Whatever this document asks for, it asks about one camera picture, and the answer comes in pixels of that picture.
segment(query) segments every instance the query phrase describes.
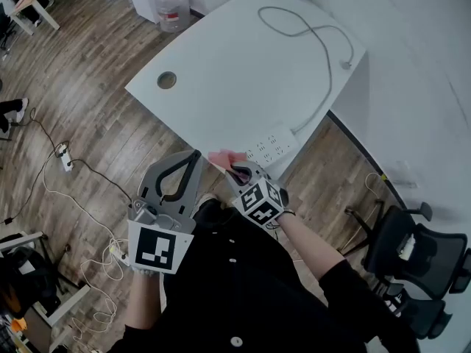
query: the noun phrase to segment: wall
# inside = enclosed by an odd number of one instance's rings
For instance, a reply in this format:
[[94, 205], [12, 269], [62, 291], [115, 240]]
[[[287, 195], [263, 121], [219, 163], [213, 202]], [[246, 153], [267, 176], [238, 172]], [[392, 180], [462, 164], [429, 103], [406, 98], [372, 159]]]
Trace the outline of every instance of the wall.
[[[206, 14], [225, 1], [192, 5]], [[471, 238], [471, 0], [315, 2], [368, 51], [333, 111], [387, 174], [417, 183], [397, 191], [409, 207], [432, 206], [428, 227]], [[445, 300], [453, 317], [423, 352], [470, 341], [471, 287]]]

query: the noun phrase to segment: wooden floor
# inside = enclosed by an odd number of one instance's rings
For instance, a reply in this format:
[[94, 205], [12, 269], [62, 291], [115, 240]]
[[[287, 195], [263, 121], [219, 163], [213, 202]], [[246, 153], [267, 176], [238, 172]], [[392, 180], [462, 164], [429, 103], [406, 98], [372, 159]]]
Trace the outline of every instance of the wooden floor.
[[[150, 164], [188, 148], [124, 89], [175, 35], [160, 33], [154, 24], [138, 17], [127, 0], [56, 0], [50, 14], [61, 26], [57, 32], [47, 23], [42, 23], [33, 37], [18, 28], [10, 55], [0, 63], [4, 84], [0, 98], [29, 97], [30, 106], [36, 108], [36, 118], [55, 143], [70, 140], [73, 158], [87, 160], [135, 195]], [[3, 218], [16, 213], [25, 202], [51, 151], [50, 143], [35, 124], [15, 129], [12, 139], [1, 146]], [[358, 228], [343, 213], [344, 208], [352, 205], [362, 215], [371, 212], [375, 197], [365, 188], [364, 179], [372, 167], [329, 118], [320, 124], [298, 158], [284, 176], [292, 207], [312, 230], [333, 246], [343, 246]], [[127, 236], [127, 200], [114, 186], [79, 163], [71, 174], [65, 174], [56, 159], [50, 161], [46, 178], [49, 188], [72, 195], [98, 221], [110, 227], [117, 238]], [[199, 194], [212, 190], [227, 196], [222, 180], [220, 173], [207, 164]], [[377, 177], [370, 177], [369, 183], [388, 203], [394, 202]], [[19, 217], [8, 227], [0, 227], [0, 236], [15, 230], [42, 230], [50, 237], [51, 251], [56, 256], [69, 243], [71, 252], [60, 269], [75, 281], [81, 277], [79, 264], [89, 258], [100, 260], [110, 239], [105, 229], [92, 222], [71, 200], [47, 193], [42, 177]], [[362, 239], [362, 234], [355, 241]], [[298, 260], [286, 236], [279, 232], [278, 237], [293, 259]], [[360, 259], [361, 254], [351, 258], [358, 269]], [[296, 261], [295, 265], [305, 286], [322, 298], [303, 262]], [[85, 270], [92, 283], [109, 292], [118, 305], [109, 332], [84, 336], [90, 347], [106, 351], [122, 334], [132, 273], [125, 270], [124, 279], [114, 282], [104, 276], [99, 265], [90, 264]], [[97, 310], [107, 310], [105, 299], [92, 290], [74, 314], [90, 324]], [[70, 316], [64, 322], [70, 324]], [[99, 324], [91, 326], [101, 328]], [[85, 351], [78, 344], [74, 348]]]

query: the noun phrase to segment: button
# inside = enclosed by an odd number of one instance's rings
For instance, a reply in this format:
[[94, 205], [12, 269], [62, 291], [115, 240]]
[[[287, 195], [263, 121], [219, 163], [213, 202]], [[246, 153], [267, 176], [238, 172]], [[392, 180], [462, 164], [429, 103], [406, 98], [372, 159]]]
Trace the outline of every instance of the button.
[[238, 348], [239, 346], [242, 346], [242, 339], [238, 338], [237, 336], [234, 336], [230, 339], [230, 343], [236, 348]]

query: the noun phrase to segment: pink object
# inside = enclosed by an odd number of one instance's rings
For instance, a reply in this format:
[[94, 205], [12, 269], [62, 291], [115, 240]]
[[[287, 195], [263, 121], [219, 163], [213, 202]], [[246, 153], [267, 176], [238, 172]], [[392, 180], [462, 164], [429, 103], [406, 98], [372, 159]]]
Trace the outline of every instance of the pink object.
[[213, 163], [214, 165], [221, 166], [228, 171], [233, 171], [233, 169], [230, 167], [231, 163], [247, 161], [247, 154], [221, 149], [221, 151], [210, 151], [208, 153], [208, 159], [209, 162]]

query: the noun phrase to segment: desk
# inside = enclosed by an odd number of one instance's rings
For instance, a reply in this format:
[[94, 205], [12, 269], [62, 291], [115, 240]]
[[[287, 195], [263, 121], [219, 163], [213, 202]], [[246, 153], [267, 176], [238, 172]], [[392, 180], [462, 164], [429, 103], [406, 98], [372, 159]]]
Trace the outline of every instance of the desk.
[[44, 20], [48, 21], [51, 26], [55, 29], [59, 29], [58, 23], [47, 13], [47, 11], [38, 3], [38, 0], [22, 0], [15, 5], [15, 9], [10, 13], [11, 19], [14, 20], [25, 32], [29, 35], [33, 35], [33, 31], [17, 16], [24, 8], [32, 5], [39, 15], [43, 16]]
[[[346, 39], [334, 29], [318, 31], [333, 76], [332, 92], [321, 105], [329, 80], [321, 44], [312, 33], [288, 38], [274, 32], [258, 17], [263, 6], [293, 10], [311, 26], [341, 27], [309, 1], [231, 0], [175, 38], [126, 89], [205, 157], [220, 149], [246, 151], [278, 122], [292, 129], [316, 112], [296, 134], [298, 147], [266, 167], [277, 179], [324, 118], [365, 50], [344, 29], [355, 52], [351, 69], [345, 70], [340, 62], [350, 56]], [[285, 12], [270, 10], [263, 16], [285, 32], [305, 29]], [[169, 89], [157, 86], [165, 71], [177, 77]]]

